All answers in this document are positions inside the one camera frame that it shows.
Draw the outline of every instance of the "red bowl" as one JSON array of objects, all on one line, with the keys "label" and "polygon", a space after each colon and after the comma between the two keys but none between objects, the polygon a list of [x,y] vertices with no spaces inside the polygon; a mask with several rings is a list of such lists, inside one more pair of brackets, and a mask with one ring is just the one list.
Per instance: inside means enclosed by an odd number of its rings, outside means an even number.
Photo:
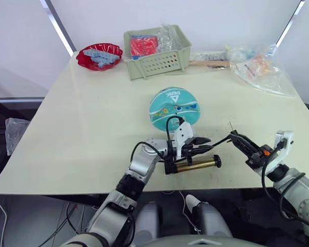
[{"label": "red bowl", "polygon": [[[84,50],[88,50],[88,49],[96,49],[96,50],[102,50],[111,54],[115,54],[119,56],[119,59],[115,60],[114,63],[111,64],[106,64],[103,66],[103,68],[98,67],[97,63],[93,62],[91,60],[91,57],[86,56],[85,54],[83,54]],[[77,60],[78,60],[78,64],[82,67],[91,69],[91,70],[100,70],[100,71],[104,71],[107,69],[110,69],[112,67],[114,67],[122,58],[122,54],[123,51],[120,49],[119,46],[117,45],[113,45],[110,43],[100,43],[100,44],[94,44],[94,45],[90,45],[87,46],[86,48],[82,49],[78,56],[77,56]]]}]

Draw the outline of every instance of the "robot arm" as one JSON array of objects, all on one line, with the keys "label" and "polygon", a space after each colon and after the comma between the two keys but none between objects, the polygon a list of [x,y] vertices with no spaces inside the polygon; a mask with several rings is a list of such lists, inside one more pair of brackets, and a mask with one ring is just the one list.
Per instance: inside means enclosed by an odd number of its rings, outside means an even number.
[{"label": "robot arm", "polygon": [[[155,146],[163,156],[167,155],[167,141],[151,139],[146,143]],[[128,239],[133,237],[130,236],[130,229],[135,222],[131,213],[160,159],[153,149],[142,145],[117,187],[109,193],[90,220],[87,233],[73,237],[62,246],[125,246]]]},{"label": "robot arm", "polygon": [[101,207],[89,222],[87,233],[80,234],[68,242],[64,247],[108,247],[126,246],[133,235],[130,229],[135,227],[132,211],[137,205],[144,186],[149,181],[155,165],[164,158],[165,167],[175,165],[175,161],[182,158],[191,160],[191,156],[204,153],[212,146],[204,144],[210,140],[194,137],[194,132],[188,122],[180,119],[181,125],[175,131],[173,141],[170,143],[163,139],[148,139],[141,142],[140,151],[134,155],[124,176],[117,187],[111,191]]},{"label": "robot arm", "polygon": [[303,223],[306,236],[309,236],[309,179],[295,168],[283,162],[293,144],[293,132],[279,131],[276,134],[274,149],[268,145],[257,146],[248,137],[233,130],[228,138],[248,158],[246,164],[260,176],[265,175],[273,181],[273,187],[294,207],[297,217]]}]

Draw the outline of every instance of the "blue toy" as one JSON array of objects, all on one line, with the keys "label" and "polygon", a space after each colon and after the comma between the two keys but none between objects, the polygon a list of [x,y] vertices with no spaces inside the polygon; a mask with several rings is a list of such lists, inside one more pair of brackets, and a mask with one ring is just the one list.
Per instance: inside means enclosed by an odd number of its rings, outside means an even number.
[{"label": "blue toy", "polygon": [[[188,90],[180,87],[168,87],[153,98],[149,108],[151,123],[160,130],[166,131],[166,121],[177,115],[190,124],[197,122],[200,108],[196,98]],[[173,118],[169,121],[168,130],[178,128],[179,121]]]},{"label": "blue toy", "polygon": [[105,58],[106,60],[109,61],[109,63],[113,63],[115,60],[120,58],[118,55],[111,54],[111,53],[101,51],[101,50],[96,50],[96,49],[84,50],[83,54],[85,54],[86,56],[92,57],[92,58],[95,58],[95,57]]},{"label": "blue toy", "polygon": [[98,64],[98,67],[102,68],[104,65],[109,64],[109,61],[106,60],[105,58],[101,58],[101,57],[91,57],[91,60],[95,63]]}]

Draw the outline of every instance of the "red object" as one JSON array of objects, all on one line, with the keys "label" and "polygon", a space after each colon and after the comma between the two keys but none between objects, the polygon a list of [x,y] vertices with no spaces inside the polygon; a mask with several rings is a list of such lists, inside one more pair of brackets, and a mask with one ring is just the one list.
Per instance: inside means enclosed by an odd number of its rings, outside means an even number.
[{"label": "red object", "polygon": [[[91,57],[83,54],[83,51],[88,50],[88,49],[102,50],[102,51],[105,51],[105,52],[108,52],[108,53],[111,53],[111,54],[118,55],[120,58],[115,60],[114,63],[106,64],[102,68],[100,68],[100,67],[98,67],[97,63],[95,63],[91,60]],[[110,44],[110,43],[99,43],[99,44],[87,46],[86,48],[82,49],[79,52],[79,54],[77,55],[77,60],[78,60],[78,64],[82,67],[88,68],[90,70],[104,71],[104,70],[107,70],[107,69],[114,67],[121,60],[122,54],[123,54],[123,51],[117,45],[113,45],[113,44]]]},{"label": "red object", "polygon": [[156,36],[138,36],[130,38],[130,54],[132,57],[148,56],[157,53],[158,38]]}]

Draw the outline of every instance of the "cable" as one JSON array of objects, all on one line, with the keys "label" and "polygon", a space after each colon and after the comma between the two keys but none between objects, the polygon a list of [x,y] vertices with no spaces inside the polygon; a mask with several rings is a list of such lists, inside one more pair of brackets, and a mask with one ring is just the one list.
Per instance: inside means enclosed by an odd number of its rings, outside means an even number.
[{"label": "cable", "polygon": [[2,232],[1,232],[1,241],[0,241],[0,247],[4,246],[4,233],[5,233],[5,228],[6,228],[6,223],[7,223],[7,213],[4,210],[4,208],[0,205],[0,209],[2,210],[2,212],[5,215],[5,221],[4,221],[4,226],[2,227]]},{"label": "cable", "polygon": [[[309,226],[309,222],[302,219],[301,217],[299,217],[296,214],[293,214],[292,212],[286,210],[283,208],[283,199],[284,196],[286,195],[286,193],[301,179],[305,176],[305,173],[301,173],[299,174],[296,178],[293,179],[293,181],[283,190],[282,194],[279,197],[279,202],[278,202],[278,206],[279,206],[279,213],[281,214],[281,216],[286,219],[286,220],[298,220],[301,221],[303,224],[306,224],[307,226]],[[291,215],[291,217],[285,216],[284,213],[287,213],[289,215]]]},{"label": "cable", "polygon": [[81,212],[80,220],[79,220],[79,222],[78,222],[78,224],[77,224],[76,229],[78,229],[79,226],[80,226],[80,224],[81,224],[81,220],[82,220],[82,218],[83,218],[83,212],[84,212],[84,206],[82,206],[82,212]]},{"label": "cable", "polygon": [[175,190],[172,190],[171,192],[164,192],[164,191],[162,191],[161,193],[162,194],[165,194],[165,195],[171,195],[171,194],[173,194],[175,192]]},{"label": "cable", "polygon": [[181,161],[184,161],[184,160],[186,160],[185,157],[184,157],[184,158],[181,158],[181,159],[179,159],[179,160],[173,161],[173,163],[178,163],[178,162],[181,162]]},{"label": "cable", "polygon": [[170,136],[169,136],[169,130],[168,130],[168,124],[169,121],[173,118],[177,118],[179,121],[184,121],[182,117],[179,116],[172,116],[169,117],[166,121],[166,134],[167,134],[167,143],[168,143],[168,153],[171,153],[171,150],[173,149],[172,145],[171,145],[171,140],[170,140]]},{"label": "cable", "polygon": [[263,167],[262,167],[262,172],[261,172],[261,184],[262,184],[262,188],[264,189],[265,194],[267,195],[267,197],[274,203],[277,204],[276,200],[269,194],[269,191],[266,187],[266,183],[265,183],[265,176],[266,176],[266,169],[267,166],[269,165],[270,161],[272,160],[272,157],[280,150],[280,146],[277,145],[277,147],[271,152],[271,154],[268,156],[267,160],[265,161]]},{"label": "cable", "polygon": [[131,154],[131,156],[130,156],[130,162],[132,162],[133,157],[134,157],[135,150],[136,150],[136,148],[138,148],[138,146],[139,146],[140,144],[147,145],[147,146],[150,147],[154,152],[156,152],[157,155],[159,155],[159,157],[160,157],[162,160],[165,159],[164,156],[163,156],[154,146],[152,146],[152,145],[150,145],[149,143],[146,143],[146,142],[138,142],[138,143],[135,145],[135,147],[134,147],[134,149],[133,149],[133,151],[132,151],[132,154]]},{"label": "cable", "polygon": [[212,145],[212,147],[215,147],[215,146],[217,146],[217,145],[219,145],[219,144],[221,144],[221,143],[223,143],[223,142],[225,142],[226,140],[229,140],[229,139],[230,139],[230,137],[227,136],[227,137],[223,138],[222,140],[220,140],[220,141],[214,143],[214,144]]},{"label": "cable", "polygon": [[305,176],[305,173],[301,173],[300,175],[298,175],[296,178],[293,179],[293,181],[283,190],[283,192],[281,193],[281,195],[279,196],[278,199],[278,206],[279,206],[279,213],[280,215],[287,219],[287,220],[291,220],[291,218],[287,217],[284,215],[284,211],[283,211],[283,200],[284,200],[284,196],[286,195],[286,193],[301,179]]},{"label": "cable", "polygon": [[133,240],[134,240],[134,236],[135,236],[135,230],[136,230],[136,224],[135,224],[135,218],[134,218],[134,215],[133,214],[129,214],[128,215],[130,220],[132,221],[133,223],[133,231],[132,231],[132,235],[128,241],[128,243],[125,244],[125,246],[130,246],[132,243],[133,243]]},{"label": "cable", "polygon": [[179,192],[180,192],[180,194],[181,194],[181,197],[183,198],[183,209],[182,209],[182,213],[183,213],[183,215],[186,217],[186,219],[188,220],[188,222],[190,223],[190,225],[195,229],[195,231],[198,233],[198,234],[200,234],[200,230],[192,223],[192,221],[189,219],[189,217],[186,215],[186,213],[184,212],[184,210],[185,210],[185,205],[186,205],[186,203],[185,203],[185,198],[184,198],[184,196],[183,196],[183,194],[182,194],[182,192],[179,190]]},{"label": "cable", "polygon": [[[61,215],[64,213],[64,207],[62,206],[61,208],[61,213],[60,213],[60,217],[58,218],[58,221],[57,221],[57,224],[56,224],[56,230],[58,229],[58,226],[60,224],[60,219],[61,219]],[[53,237],[53,241],[51,242],[51,247],[54,247],[54,243],[55,243],[55,238],[56,238],[56,235],[54,235]]]},{"label": "cable", "polygon": [[80,233],[82,233],[83,215],[84,215],[84,206],[83,206],[83,208],[82,208],[82,216],[81,216]]},{"label": "cable", "polygon": [[67,223],[68,223],[68,225],[72,228],[72,230],[76,233],[76,234],[79,234],[78,232],[77,232],[77,229],[75,229],[75,227],[72,225],[72,223],[71,223],[71,221],[70,221],[70,219],[69,219],[69,217],[67,216],[68,215],[68,213],[67,213],[67,211],[68,211],[68,207],[70,206],[70,202],[67,204],[67,207],[66,207],[66,210],[65,210],[65,216],[66,216],[66,220],[67,220]]},{"label": "cable", "polygon": [[68,216],[62,221],[62,223],[58,226],[58,228],[41,244],[41,245],[39,245],[38,247],[41,247],[41,246],[43,246],[45,243],[47,243],[48,241],[50,241],[60,230],[62,230],[62,228],[64,227],[64,225],[67,223],[67,219],[69,218],[69,217],[71,217],[71,215],[73,214],[73,212],[74,212],[74,210],[75,210],[76,208],[75,207],[73,207],[72,209],[71,209],[71,211],[69,212],[69,214],[68,214]]}]

